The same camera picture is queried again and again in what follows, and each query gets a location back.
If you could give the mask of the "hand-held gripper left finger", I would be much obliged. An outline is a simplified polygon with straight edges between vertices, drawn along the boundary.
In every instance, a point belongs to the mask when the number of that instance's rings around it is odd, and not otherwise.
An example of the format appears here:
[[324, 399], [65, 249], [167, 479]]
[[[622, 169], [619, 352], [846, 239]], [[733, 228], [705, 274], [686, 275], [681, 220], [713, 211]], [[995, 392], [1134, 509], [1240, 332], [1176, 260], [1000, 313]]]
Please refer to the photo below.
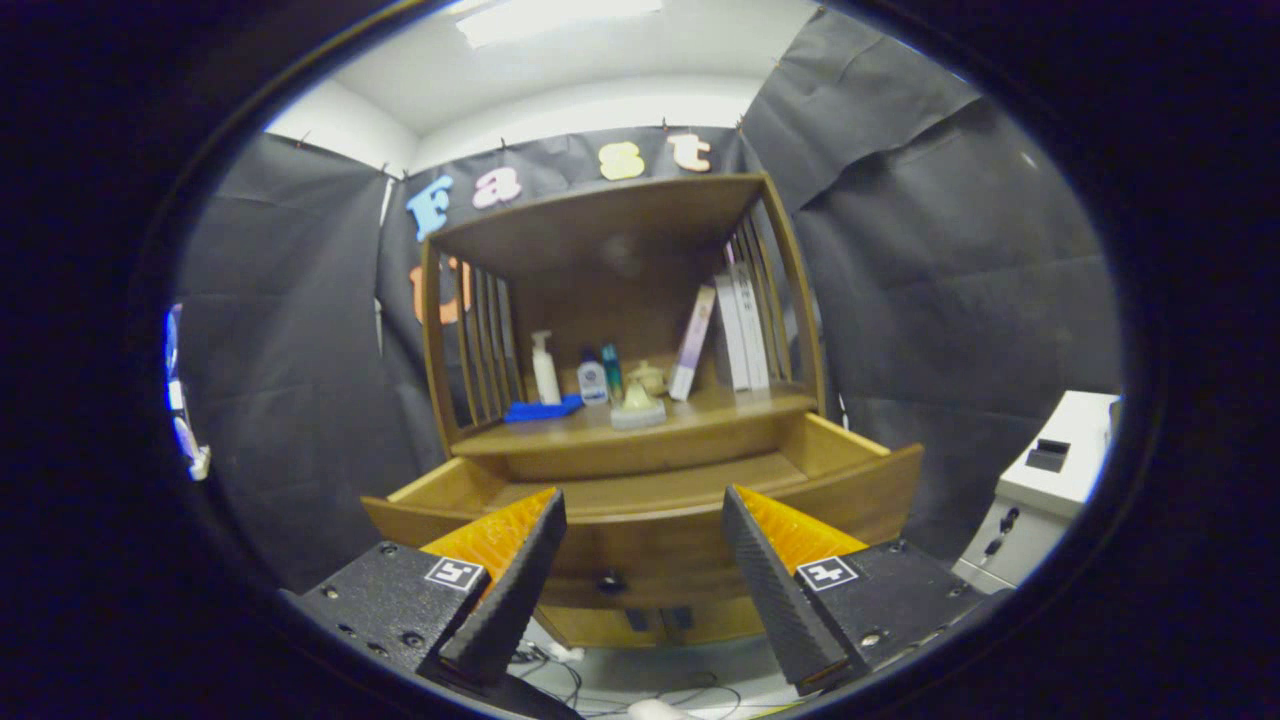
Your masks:
[[507, 674], [566, 532], [553, 487], [424, 546], [383, 541], [287, 598], [378, 662], [489, 689]]

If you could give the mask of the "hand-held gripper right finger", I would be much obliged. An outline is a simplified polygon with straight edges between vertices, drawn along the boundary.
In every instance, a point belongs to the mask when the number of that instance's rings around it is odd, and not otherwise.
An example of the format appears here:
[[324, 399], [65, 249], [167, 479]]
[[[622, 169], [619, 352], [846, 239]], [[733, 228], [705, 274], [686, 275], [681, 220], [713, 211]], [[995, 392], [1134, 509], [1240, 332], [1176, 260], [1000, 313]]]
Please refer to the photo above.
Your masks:
[[742, 486], [724, 492], [722, 528], [781, 671], [801, 696], [914, 657], [1006, 598], [905, 539], [869, 544]]

